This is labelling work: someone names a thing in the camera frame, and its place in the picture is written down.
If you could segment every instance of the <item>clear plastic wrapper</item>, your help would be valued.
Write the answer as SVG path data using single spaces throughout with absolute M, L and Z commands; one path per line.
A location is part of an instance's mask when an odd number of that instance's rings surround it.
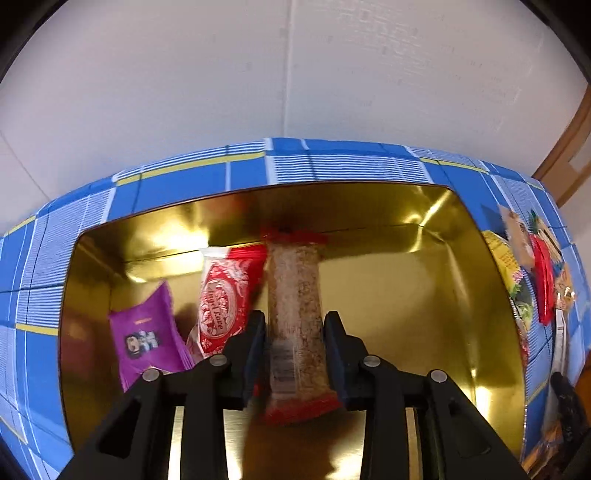
M 265 418 L 287 424 L 340 406 L 322 338 L 317 235 L 267 235 L 271 395 Z

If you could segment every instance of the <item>yellow snack package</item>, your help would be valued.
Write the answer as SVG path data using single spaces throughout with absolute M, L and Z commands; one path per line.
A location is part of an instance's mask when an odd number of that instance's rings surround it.
M 523 273 L 511 251 L 511 247 L 502 237 L 490 230 L 482 232 L 482 236 L 491 250 L 509 295 L 515 297 L 519 291 L 519 282 L 523 278 Z

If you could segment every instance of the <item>white ceiling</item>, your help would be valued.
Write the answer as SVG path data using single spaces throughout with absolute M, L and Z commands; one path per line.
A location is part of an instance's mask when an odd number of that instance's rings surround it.
M 532 173 L 585 87 L 519 0 L 69 0 L 0 84 L 0 229 L 124 167 L 267 136 Z

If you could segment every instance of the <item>red package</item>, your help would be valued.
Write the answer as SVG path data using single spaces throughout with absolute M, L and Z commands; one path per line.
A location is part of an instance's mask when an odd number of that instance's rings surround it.
M 226 341 L 244 330 L 267 249 L 265 245 L 211 247 L 201 249 L 201 253 L 199 312 L 187 338 L 195 362 L 222 353 Z
M 271 398 L 267 423 L 318 417 L 340 406 L 330 389 L 322 338 L 317 234 L 271 233 L 269 250 L 269 356 Z
M 544 326 L 554 317 L 554 273 L 548 245 L 536 235 L 530 235 L 535 258 L 535 296 L 538 302 L 538 317 Z

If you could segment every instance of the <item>red wrapper end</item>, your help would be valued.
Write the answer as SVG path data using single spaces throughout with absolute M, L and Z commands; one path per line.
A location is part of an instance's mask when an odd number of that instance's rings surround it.
M 312 400 L 281 400 L 273 402 L 265 411 L 265 422 L 269 425 L 288 425 L 320 417 L 342 405 L 336 393 L 330 392 Z
M 554 317 L 554 273 L 548 245 L 539 237 L 530 234 L 535 257 L 535 296 L 538 304 L 538 317 L 544 326 Z

